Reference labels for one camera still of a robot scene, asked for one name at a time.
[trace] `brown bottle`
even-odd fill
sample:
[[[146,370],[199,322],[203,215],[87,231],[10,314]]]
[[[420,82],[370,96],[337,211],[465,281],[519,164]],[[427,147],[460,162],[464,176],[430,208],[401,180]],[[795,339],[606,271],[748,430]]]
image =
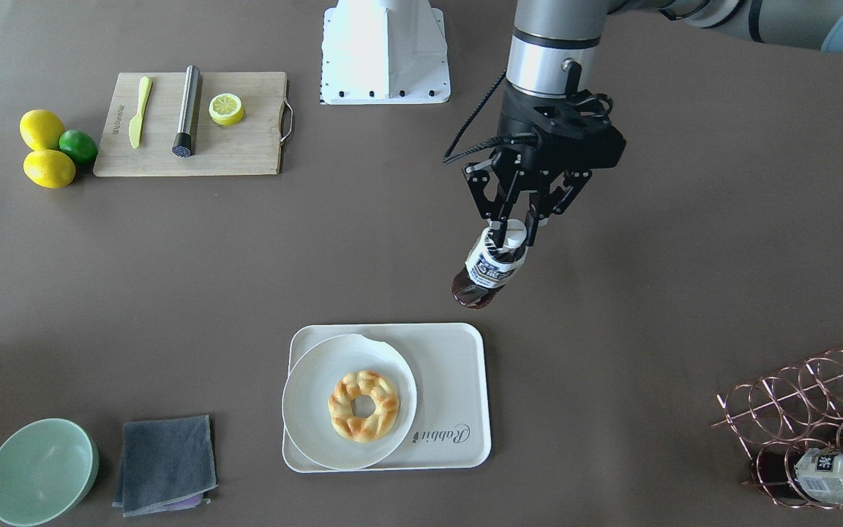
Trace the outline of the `brown bottle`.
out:
[[[756,483],[763,485],[767,493],[779,500],[809,501],[809,497],[800,494],[799,486],[793,474],[793,466],[802,457],[798,452],[779,454],[763,451],[750,465],[750,473]]]
[[[522,244],[525,242],[525,224],[522,221],[509,220],[506,224],[502,249],[495,246],[488,236],[489,232],[489,227],[482,231],[468,254],[464,268],[451,283],[454,300],[472,310],[486,307],[492,301],[516,269],[525,263],[528,251],[528,247]]]

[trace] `green bowl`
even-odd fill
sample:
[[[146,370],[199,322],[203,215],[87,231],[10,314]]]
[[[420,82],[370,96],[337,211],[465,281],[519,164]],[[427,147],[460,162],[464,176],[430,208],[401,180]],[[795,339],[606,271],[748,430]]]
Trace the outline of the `green bowl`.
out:
[[[27,425],[0,447],[0,520],[27,527],[79,504],[100,469],[93,439],[66,419]]]

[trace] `cutting board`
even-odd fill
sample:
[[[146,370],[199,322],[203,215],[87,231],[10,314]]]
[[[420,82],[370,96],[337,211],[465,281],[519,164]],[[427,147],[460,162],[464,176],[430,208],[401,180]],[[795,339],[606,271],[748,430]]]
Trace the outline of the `cutting board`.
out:
[[[138,80],[151,77],[141,143],[132,148],[128,124],[138,103]],[[181,114],[184,73],[120,73],[106,116],[96,176],[260,176],[279,173],[282,114],[288,76],[284,72],[201,71],[194,155],[171,153]],[[243,101],[240,123],[221,127],[208,113],[210,100],[221,93]]]

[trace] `napkin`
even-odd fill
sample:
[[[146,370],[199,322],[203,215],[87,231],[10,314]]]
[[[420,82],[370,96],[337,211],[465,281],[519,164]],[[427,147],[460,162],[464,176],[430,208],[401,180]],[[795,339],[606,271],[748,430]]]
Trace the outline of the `napkin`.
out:
[[[196,507],[216,486],[210,416],[123,426],[113,507],[121,507],[124,517]]]

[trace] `plate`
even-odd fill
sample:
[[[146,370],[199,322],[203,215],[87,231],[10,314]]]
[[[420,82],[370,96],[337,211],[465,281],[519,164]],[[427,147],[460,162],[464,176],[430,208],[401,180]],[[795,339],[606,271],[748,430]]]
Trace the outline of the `plate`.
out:
[[[356,443],[344,439],[331,424],[327,400],[351,371],[375,370],[395,384],[399,413],[381,439]],[[294,446],[309,460],[334,470],[358,470],[394,451],[411,428],[418,392],[405,358],[387,343],[361,334],[342,334],[315,345],[295,363],[282,394],[282,418]]]

